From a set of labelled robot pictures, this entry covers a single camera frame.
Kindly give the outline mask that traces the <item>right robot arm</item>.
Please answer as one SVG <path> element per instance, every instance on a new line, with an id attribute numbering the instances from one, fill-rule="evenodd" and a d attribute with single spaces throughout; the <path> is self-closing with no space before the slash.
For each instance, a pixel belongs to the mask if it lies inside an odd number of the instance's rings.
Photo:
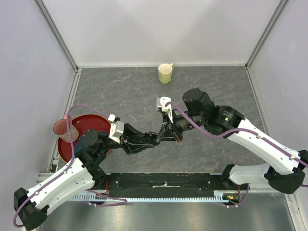
<path id="1" fill-rule="evenodd" d="M 165 137 L 181 141 L 183 133 L 193 128 L 213 139 L 228 139 L 264 160 L 254 166 L 227 165 L 220 177 L 221 186 L 269 185 L 285 194 L 293 194 L 303 186 L 308 152 L 296 151 L 280 144 L 230 106 L 215 105 L 209 95 L 199 88 L 184 93 L 187 110 L 182 111 L 169 97 L 156 99 L 156 109 L 163 115 L 163 125 L 157 142 Z"/>

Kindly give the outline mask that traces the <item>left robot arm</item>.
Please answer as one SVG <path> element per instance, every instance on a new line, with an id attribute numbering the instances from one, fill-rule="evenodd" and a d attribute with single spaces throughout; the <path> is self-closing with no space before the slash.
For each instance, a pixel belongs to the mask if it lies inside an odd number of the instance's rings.
<path id="1" fill-rule="evenodd" d="M 156 133 L 142 133 L 120 121 L 111 124 L 109 133 L 95 129 L 85 131 L 64 167 L 28 190 L 20 188 L 15 191 L 14 226 L 19 226 L 16 222 L 19 218 L 20 227 L 32 231 L 76 194 L 104 187 L 106 174 L 99 165 L 105 159 L 106 150 L 122 149 L 126 154 L 135 154 L 158 144 Z"/>

